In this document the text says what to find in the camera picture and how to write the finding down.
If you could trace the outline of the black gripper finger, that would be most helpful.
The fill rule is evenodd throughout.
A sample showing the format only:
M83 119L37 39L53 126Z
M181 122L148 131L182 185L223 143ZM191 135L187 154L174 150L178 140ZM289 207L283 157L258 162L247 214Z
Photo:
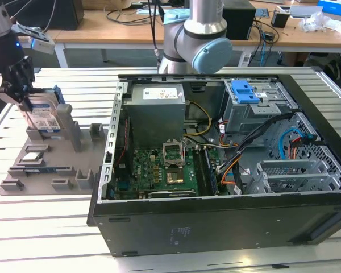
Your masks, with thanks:
M32 111L30 94L34 92L32 83L35 81L32 58L25 56L20 62L11 68L14 100L22 111Z

